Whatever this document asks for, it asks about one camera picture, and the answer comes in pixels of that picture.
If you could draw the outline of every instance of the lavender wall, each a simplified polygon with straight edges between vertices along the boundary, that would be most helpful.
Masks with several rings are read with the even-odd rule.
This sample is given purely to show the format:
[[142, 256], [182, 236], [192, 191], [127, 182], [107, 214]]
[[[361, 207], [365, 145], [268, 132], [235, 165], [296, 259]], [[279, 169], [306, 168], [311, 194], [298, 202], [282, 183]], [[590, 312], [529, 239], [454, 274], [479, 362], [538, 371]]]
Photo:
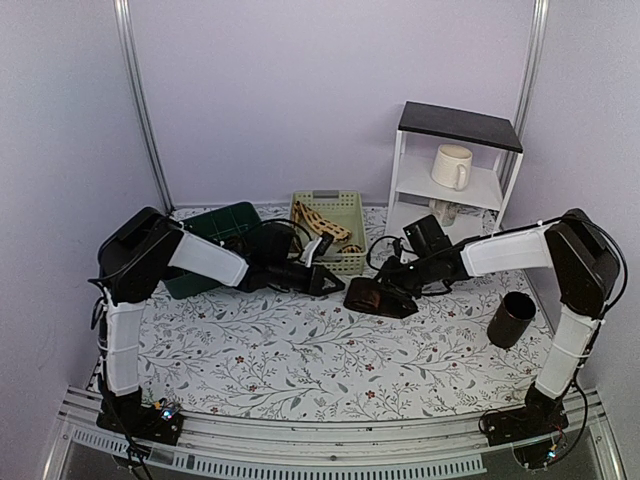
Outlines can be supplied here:
[[132, 2], [174, 200], [386, 201], [406, 100], [514, 116], [533, 3]]
[[[597, 385], [629, 478], [640, 478], [639, 31], [633, 2], [551, 2], [525, 160], [507, 218], [520, 225], [581, 207], [627, 256], [628, 293], [608, 315], [585, 380]], [[553, 276], [533, 278], [556, 312]]]
[[37, 478], [67, 385], [97, 358], [100, 243], [158, 203], [111, 2], [2, 3], [0, 478]]

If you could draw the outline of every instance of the patterned mat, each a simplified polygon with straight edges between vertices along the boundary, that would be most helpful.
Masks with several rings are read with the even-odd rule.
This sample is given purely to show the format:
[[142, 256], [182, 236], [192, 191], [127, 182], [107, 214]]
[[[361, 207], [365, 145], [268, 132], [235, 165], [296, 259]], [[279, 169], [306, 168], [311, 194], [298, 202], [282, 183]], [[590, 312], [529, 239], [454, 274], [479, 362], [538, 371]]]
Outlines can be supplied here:
[[[263, 219], [288, 217], [284, 207], [258, 211]], [[489, 229], [492, 217], [475, 214]], [[369, 238], [382, 235], [386, 209], [369, 207], [365, 215]], [[376, 264], [387, 254], [381, 248]], [[512, 290], [531, 293], [522, 272], [456, 284], [396, 320], [347, 311], [344, 292], [312, 298], [219, 288], [174, 300], [161, 285], [142, 321], [140, 383], [148, 400], [269, 419], [388, 420], [512, 406], [551, 344], [540, 313], [514, 348], [489, 343], [488, 322]]]

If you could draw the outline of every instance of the black cup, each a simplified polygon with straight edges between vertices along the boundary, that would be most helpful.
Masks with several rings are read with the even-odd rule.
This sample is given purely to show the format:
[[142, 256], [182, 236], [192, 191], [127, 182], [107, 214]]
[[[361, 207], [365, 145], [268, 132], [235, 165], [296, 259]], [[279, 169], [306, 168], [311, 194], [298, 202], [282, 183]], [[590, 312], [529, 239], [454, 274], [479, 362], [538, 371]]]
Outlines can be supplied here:
[[511, 348], [535, 316], [536, 304], [529, 295], [509, 292], [504, 296], [496, 314], [491, 319], [487, 336], [496, 347]]

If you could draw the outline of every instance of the white shelf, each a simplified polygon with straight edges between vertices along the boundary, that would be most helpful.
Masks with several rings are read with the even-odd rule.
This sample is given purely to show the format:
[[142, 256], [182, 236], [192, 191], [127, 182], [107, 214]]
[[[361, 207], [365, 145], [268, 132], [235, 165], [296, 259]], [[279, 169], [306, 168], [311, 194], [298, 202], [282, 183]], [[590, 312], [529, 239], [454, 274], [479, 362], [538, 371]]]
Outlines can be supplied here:
[[502, 190], [498, 175], [493, 170], [471, 167], [469, 184], [464, 190], [456, 191], [433, 181], [432, 166], [433, 159], [402, 154], [398, 165], [396, 192], [500, 210]]
[[[387, 218], [387, 233], [396, 237], [403, 236], [403, 228], [416, 220], [431, 214], [431, 209], [423, 205], [396, 202], [393, 211]], [[449, 236], [454, 245], [460, 240], [476, 235], [482, 235], [482, 218], [472, 215], [458, 214], [453, 225], [443, 227], [444, 233]]]

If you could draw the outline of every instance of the cream mug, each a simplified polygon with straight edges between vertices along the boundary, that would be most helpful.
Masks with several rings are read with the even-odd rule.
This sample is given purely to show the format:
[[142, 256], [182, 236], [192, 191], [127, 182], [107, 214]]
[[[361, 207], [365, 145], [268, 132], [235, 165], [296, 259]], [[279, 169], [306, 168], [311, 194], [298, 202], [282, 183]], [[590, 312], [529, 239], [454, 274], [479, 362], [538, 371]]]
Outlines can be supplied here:
[[444, 144], [438, 147], [431, 178], [440, 185], [463, 190], [469, 184], [473, 153], [461, 145]]

